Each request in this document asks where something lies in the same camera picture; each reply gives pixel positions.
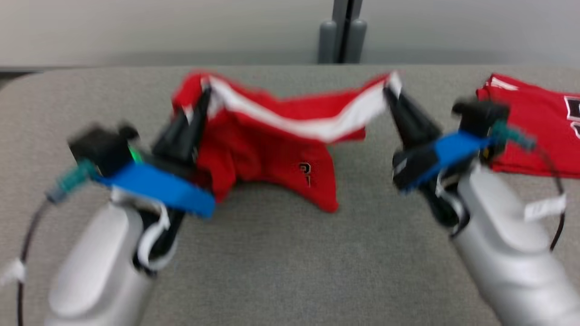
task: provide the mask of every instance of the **white wall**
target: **white wall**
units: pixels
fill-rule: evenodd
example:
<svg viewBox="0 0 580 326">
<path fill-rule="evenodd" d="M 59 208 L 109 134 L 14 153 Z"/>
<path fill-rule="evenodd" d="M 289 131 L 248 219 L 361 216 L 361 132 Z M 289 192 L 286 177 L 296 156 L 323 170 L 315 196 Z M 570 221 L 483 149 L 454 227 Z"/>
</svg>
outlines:
<svg viewBox="0 0 580 326">
<path fill-rule="evenodd" d="M 363 63 L 580 66 L 579 0 L 363 0 Z"/>
<path fill-rule="evenodd" d="M 1 0 L 0 68 L 315 63 L 333 0 Z"/>
</svg>

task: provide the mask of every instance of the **white stripe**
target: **white stripe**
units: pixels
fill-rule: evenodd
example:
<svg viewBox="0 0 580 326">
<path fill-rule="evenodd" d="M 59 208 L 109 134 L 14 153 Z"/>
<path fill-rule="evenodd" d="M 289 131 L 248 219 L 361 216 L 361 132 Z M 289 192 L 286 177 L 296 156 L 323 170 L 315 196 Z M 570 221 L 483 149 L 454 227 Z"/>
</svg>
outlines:
<svg viewBox="0 0 580 326">
<path fill-rule="evenodd" d="M 213 105 L 208 107 L 208 117 L 211 119 L 223 107 L 232 112 L 240 112 L 264 124 L 273 126 L 306 139 L 316 139 L 322 142 L 334 142 L 345 135 L 365 127 L 376 116 L 386 110 L 383 98 L 383 83 L 363 91 L 353 99 L 340 114 L 330 118 L 310 119 L 307 121 L 282 117 L 267 108 L 247 99 L 234 91 L 227 82 L 216 77 L 209 77 L 212 87 Z"/>
<path fill-rule="evenodd" d="M 401 82 L 401 77 L 399 77 L 396 71 L 393 71 L 389 76 L 389 88 L 393 91 L 397 98 L 401 95 L 401 90 L 403 89 L 403 83 Z"/>
<path fill-rule="evenodd" d="M 185 113 L 185 117 L 187 118 L 187 123 L 191 122 L 191 119 L 193 119 L 193 107 L 191 106 L 191 104 L 189 104 L 188 106 L 184 106 L 182 107 L 183 112 Z"/>
<path fill-rule="evenodd" d="M 491 86 L 507 89 L 507 90 L 518 90 L 517 86 L 508 84 L 505 81 L 501 81 L 495 77 L 491 78 Z"/>
</svg>

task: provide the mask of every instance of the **red shirt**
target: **red shirt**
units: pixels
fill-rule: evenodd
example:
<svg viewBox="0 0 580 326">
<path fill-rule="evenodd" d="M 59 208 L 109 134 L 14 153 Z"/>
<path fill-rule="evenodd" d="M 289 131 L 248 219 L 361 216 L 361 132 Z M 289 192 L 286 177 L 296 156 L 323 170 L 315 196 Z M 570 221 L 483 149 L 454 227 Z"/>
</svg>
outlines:
<svg viewBox="0 0 580 326">
<path fill-rule="evenodd" d="M 509 105 L 508 124 L 535 137 L 562 177 L 580 178 L 580 93 L 553 92 L 508 76 L 492 74 L 477 90 L 477 97 Z M 503 172 L 551 175 L 540 156 L 528 153 L 516 144 L 508 144 L 492 168 Z"/>
</svg>

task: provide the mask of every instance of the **white tag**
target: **white tag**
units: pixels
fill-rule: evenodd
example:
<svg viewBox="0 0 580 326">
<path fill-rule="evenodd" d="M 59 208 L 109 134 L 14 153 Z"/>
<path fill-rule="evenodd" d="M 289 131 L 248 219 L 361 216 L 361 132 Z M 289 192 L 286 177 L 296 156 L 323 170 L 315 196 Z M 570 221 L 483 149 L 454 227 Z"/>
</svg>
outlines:
<svg viewBox="0 0 580 326">
<path fill-rule="evenodd" d="M 526 222 L 543 219 L 550 215 L 559 215 L 566 210 L 566 194 L 531 202 L 525 206 L 524 220 Z"/>
<path fill-rule="evenodd" d="M 20 259 L 13 260 L 10 264 L 6 266 L 0 277 L 0 288 L 4 285 L 10 284 L 13 281 L 20 281 L 24 283 L 26 279 L 26 266 L 22 264 Z"/>
</svg>

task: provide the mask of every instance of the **green light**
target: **green light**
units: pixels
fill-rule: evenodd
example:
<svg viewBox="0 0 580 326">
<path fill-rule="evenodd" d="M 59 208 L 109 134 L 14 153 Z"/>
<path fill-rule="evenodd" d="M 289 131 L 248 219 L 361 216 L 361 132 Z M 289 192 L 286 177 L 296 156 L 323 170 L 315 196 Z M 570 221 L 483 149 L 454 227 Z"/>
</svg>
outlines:
<svg viewBox="0 0 580 326">
<path fill-rule="evenodd" d="M 141 157 L 141 154 L 139 153 L 138 150 L 136 150 L 133 147 L 129 147 L 129 151 L 131 151 L 131 156 L 133 157 L 133 160 L 137 163 L 141 163 L 143 162 L 143 158 Z"/>
</svg>

